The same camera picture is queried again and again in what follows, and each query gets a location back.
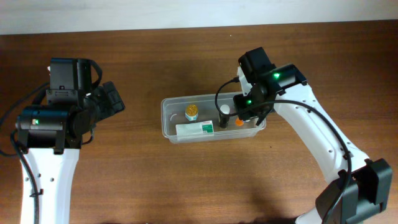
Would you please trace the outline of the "orange tube white cap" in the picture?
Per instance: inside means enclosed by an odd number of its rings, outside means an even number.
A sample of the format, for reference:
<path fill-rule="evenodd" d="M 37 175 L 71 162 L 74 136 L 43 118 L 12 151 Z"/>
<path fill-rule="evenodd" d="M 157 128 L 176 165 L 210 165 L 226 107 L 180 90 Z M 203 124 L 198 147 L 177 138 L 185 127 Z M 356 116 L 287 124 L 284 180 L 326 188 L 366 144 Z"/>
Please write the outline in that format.
<path fill-rule="evenodd" d="M 237 126 L 242 126 L 242 125 L 244 124 L 244 121 L 243 121 L 243 120 L 240 120 L 239 118 L 236 118 L 235 124 L 236 124 Z"/>

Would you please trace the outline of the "dark bottle white cap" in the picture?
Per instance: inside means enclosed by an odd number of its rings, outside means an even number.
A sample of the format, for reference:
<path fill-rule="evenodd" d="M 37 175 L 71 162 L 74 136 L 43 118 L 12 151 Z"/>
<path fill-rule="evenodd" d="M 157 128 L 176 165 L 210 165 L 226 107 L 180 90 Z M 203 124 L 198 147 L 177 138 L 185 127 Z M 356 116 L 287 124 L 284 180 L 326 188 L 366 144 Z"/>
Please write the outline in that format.
<path fill-rule="evenodd" d="M 219 114 L 219 127 L 226 129 L 229 123 L 230 107 L 228 105 L 222 105 L 220 107 L 221 113 Z"/>

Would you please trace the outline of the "white green medicine box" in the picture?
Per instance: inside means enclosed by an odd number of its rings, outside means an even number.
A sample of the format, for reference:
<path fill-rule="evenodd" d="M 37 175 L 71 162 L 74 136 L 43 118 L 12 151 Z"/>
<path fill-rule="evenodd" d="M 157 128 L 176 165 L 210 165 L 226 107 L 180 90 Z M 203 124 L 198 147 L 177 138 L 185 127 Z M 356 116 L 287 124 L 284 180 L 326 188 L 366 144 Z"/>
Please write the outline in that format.
<path fill-rule="evenodd" d="M 177 124 L 175 126 L 177 136 L 196 136 L 203 134 L 214 134 L 212 121 L 202 121 L 198 123 Z"/>

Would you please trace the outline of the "small jar gold lid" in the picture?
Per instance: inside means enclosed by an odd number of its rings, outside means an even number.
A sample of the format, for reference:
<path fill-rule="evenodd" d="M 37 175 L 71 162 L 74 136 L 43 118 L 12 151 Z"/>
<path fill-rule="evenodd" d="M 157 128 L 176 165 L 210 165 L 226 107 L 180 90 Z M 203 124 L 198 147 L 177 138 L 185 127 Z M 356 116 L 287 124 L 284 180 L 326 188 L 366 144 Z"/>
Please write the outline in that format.
<path fill-rule="evenodd" d="M 189 121 L 195 121 L 198 118 L 198 107 L 197 105 L 190 104 L 185 108 L 185 117 Z"/>

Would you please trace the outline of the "clear plastic container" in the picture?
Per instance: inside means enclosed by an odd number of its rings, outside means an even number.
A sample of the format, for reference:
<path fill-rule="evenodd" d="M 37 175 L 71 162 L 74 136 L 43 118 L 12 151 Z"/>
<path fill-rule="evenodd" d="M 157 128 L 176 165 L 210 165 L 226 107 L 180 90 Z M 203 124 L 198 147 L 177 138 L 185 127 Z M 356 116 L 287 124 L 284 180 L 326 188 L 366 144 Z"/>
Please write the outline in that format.
<path fill-rule="evenodd" d="M 190 104 L 197 105 L 198 107 L 198 118 L 195 121 L 189 121 L 185 117 L 185 108 Z M 237 126 L 235 124 L 237 116 L 233 116 L 229 119 L 226 129 L 220 128 L 219 112 L 215 107 L 214 94 L 166 98 L 161 103 L 161 117 L 162 134 L 174 144 L 248 138 L 255 136 L 266 127 L 265 121 L 256 126 L 254 120 L 244 122 L 242 126 Z M 202 121 L 213 122 L 214 134 L 177 136 L 175 128 L 177 124 L 198 123 Z"/>

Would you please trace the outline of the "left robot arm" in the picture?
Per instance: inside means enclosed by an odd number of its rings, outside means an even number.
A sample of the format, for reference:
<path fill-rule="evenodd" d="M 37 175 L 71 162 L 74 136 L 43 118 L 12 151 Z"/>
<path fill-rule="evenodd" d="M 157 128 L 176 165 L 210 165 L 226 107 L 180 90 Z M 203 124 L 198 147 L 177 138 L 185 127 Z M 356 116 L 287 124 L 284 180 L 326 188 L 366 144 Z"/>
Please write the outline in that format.
<path fill-rule="evenodd" d="M 10 139 L 22 166 L 21 223 L 68 223 L 73 175 L 83 136 L 123 111 L 113 82 L 92 80 L 100 66 L 85 58 L 53 58 L 50 83 L 17 117 Z"/>

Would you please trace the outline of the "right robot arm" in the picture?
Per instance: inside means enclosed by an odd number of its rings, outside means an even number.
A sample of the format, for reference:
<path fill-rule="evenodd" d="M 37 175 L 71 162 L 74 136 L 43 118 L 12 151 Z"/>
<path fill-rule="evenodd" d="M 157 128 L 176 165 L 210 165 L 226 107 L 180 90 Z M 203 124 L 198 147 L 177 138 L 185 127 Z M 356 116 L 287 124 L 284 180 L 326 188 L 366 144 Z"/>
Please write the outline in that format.
<path fill-rule="evenodd" d="M 276 67 L 263 48 L 238 60 L 243 92 L 234 97 L 239 119 L 262 123 L 271 112 L 288 122 L 307 146 L 327 182 L 310 211 L 291 223 L 362 223 L 387 207 L 392 168 L 372 161 L 338 128 L 293 65 Z"/>

